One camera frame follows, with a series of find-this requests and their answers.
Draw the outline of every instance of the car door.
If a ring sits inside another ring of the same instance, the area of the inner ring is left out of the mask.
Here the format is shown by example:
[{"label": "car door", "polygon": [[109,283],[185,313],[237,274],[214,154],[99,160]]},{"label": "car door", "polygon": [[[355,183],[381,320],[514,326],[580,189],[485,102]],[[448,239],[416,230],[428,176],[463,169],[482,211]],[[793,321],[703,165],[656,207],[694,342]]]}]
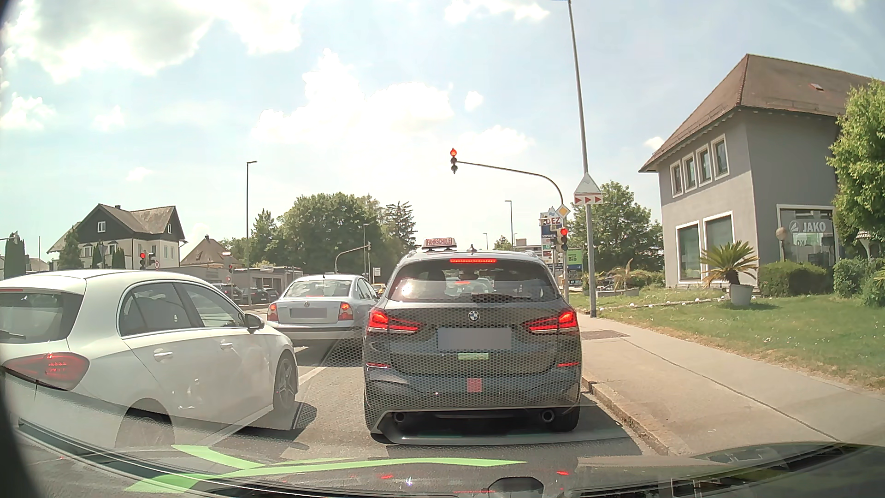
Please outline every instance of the car door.
[{"label": "car door", "polygon": [[196,313],[197,326],[213,337],[221,353],[215,365],[223,422],[233,423],[273,402],[273,373],[268,345],[246,328],[245,315],[220,292],[200,284],[178,283],[186,304]]},{"label": "car door", "polygon": [[357,280],[356,288],[354,295],[358,300],[358,305],[357,314],[354,315],[354,319],[356,320],[358,327],[365,327],[366,322],[368,321],[369,310],[372,309],[376,302],[378,302],[378,295],[375,293],[372,286],[363,278]]},{"label": "car door", "polygon": [[119,311],[119,334],[157,380],[170,416],[219,422],[215,377],[221,354],[192,320],[172,282],[129,289]]}]

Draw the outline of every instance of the lawn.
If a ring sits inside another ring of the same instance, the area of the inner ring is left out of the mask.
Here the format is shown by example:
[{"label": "lawn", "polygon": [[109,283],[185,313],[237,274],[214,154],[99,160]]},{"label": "lawn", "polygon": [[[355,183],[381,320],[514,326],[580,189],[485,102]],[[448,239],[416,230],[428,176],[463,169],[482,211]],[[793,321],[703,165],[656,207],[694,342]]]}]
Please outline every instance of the lawn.
[{"label": "lawn", "polygon": [[[693,301],[695,299],[716,299],[722,296],[719,289],[642,289],[639,296],[612,296],[610,298],[599,298],[596,300],[596,307],[609,306],[629,306],[634,303],[637,306],[649,304],[661,304],[667,301]],[[569,304],[574,307],[589,307],[589,296],[585,296],[579,292],[572,292],[569,295]]]},{"label": "lawn", "polygon": [[604,309],[598,315],[885,389],[885,308],[865,307],[858,300],[801,296],[756,299],[749,308],[717,301]]}]

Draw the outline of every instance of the blurred license plate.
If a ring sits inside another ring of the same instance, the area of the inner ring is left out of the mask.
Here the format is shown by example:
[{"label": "blurred license plate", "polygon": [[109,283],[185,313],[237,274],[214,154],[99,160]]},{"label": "blurred license plate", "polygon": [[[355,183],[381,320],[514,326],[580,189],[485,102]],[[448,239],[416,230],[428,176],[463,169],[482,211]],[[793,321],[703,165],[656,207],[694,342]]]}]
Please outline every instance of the blurred license plate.
[{"label": "blurred license plate", "polygon": [[289,318],[326,318],[324,307],[291,307]]},{"label": "blurred license plate", "polygon": [[441,351],[488,351],[511,348],[509,327],[495,329],[436,329],[436,347]]}]

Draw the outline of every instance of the manhole cover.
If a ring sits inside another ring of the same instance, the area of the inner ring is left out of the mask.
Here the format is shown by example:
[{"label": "manhole cover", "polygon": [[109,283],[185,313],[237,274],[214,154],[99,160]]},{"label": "manhole cover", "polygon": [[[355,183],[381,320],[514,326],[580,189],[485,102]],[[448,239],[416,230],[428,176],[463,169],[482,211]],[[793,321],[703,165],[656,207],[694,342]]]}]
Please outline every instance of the manhole cover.
[{"label": "manhole cover", "polygon": [[618,331],[583,331],[581,332],[581,338],[585,339],[595,339],[595,338],[625,338],[628,337],[627,334],[622,334]]}]

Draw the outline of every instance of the bush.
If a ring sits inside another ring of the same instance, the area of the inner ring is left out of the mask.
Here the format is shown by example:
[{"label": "bush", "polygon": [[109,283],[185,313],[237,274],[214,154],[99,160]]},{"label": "bush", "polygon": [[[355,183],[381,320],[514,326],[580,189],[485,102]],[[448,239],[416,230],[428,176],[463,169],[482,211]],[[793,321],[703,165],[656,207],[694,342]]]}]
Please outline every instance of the bush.
[{"label": "bush", "polygon": [[827,271],[811,263],[777,261],[759,268],[759,290],[766,297],[822,294],[827,288]]},{"label": "bush", "polygon": [[872,278],[867,278],[864,280],[860,295],[864,304],[869,307],[885,306],[885,284],[883,282],[876,282]]},{"label": "bush", "polygon": [[860,293],[864,281],[870,276],[870,262],[863,260],[839,260],[833,267],[833,290],[841,298]]}]

